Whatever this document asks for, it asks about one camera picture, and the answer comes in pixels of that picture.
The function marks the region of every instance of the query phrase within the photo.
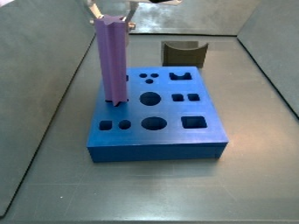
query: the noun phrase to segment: circular hole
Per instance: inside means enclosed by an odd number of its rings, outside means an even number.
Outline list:
[[[140,102],[145,106],[153,106],[161,101],[161,96],[157,93],[147,92],[140,95]]]
[[[139,77],[140,77],[140,78],[145,78],[145,77],[147,77],[147,74],[145,74],[145,73],[140,73],[140,74],[139,74]]]
[[[155,83],[155,81],[153,81],[153,80],[151,80],[151,79],[148,79],[148,80],[145,80],[145,83],[147,83],[147,84],[153,84],[153,83]]]
[[[117,127],[121,130],[128,130],[131,128],[131,122],[128,120],[124,120],[119,123]]]
[[[159,74],[157,74],[157,73],[152,73],[151,76],[152,76],[153,78],[157,78],[157,77],[159,77]]]
[[[161,130],[167,126],[167,121],[161,117],[148,117],[141,121],[141,126],[147,130]]]

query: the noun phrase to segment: rectangular hole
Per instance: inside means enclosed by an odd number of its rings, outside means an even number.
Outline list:
[[[205,129],[208,127],[203,116],[183,116],[181,126],[185,129]]]

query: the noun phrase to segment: gray tabletop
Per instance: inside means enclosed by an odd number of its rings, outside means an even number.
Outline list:
[[[2,221],[299,221],[299,125],[236,38],[131,36],[128,65],[160,65],[165,40],[209,42],[203,79],[228,147],[220,160],[93,164],[94,43]]]

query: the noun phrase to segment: blue foam block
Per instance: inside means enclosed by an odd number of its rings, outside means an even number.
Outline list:
[[[127,69],[128,102],[97,93],[88,135],[93,162],[219,158],[228,143],[196,67]]]

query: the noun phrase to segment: small round hole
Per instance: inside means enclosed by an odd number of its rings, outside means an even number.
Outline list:
[[[140,73],[140,74],[139,74],[139,77],[140,77],[140,78],[145,78],[145,77],[147,77],[147,74],[145,74],[145,73]]]
[[[124,120],[119,123],[117,127],[121,130],[128,130],[131,128],[131,122],[128,120]]]
[[[148,79],[148,80],[145,80],[145,83],[147,83],[147,84],[153,84],[153,83],[155,83],[155,81],[153,81],[153,80],[151,80],[151,79]]]
[[[159,77],[159,74],[157,74],[157,73],[152,73],[151,76],[152,76],[153,78],[157,78],[157,77]]]

